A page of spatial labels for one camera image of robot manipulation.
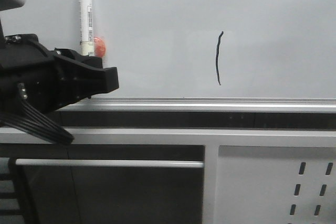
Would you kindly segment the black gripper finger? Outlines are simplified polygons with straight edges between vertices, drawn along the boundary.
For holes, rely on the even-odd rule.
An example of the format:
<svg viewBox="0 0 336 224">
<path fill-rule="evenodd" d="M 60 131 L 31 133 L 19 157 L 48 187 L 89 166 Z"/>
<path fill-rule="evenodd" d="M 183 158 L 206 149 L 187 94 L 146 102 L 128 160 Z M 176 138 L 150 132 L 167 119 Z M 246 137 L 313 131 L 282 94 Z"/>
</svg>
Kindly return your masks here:
<svg viewBox="0 0 336 224">
<path fill-rule="evenodd" d="M 104 68 L 102 58 L 71 49 L 55 49 L 59 85 L 65 95 L 95 95 L 119 88 L 116 67 Z"/>
</svg>

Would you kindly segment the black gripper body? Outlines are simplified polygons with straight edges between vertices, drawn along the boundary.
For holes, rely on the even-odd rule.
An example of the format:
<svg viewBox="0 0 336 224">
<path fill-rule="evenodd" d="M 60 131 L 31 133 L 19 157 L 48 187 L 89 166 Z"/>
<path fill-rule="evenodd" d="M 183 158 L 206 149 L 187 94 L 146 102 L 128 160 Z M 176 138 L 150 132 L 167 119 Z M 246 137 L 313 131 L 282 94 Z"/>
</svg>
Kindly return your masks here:
<svg viewBox="0 0 336 224">
<path fill-rule="evenodd" d="M 1 119 L 77 103 L 89 92 L 92 58 L 71 49 L 48 50 L 35 34 L 1 35 Z"/>
</svg>

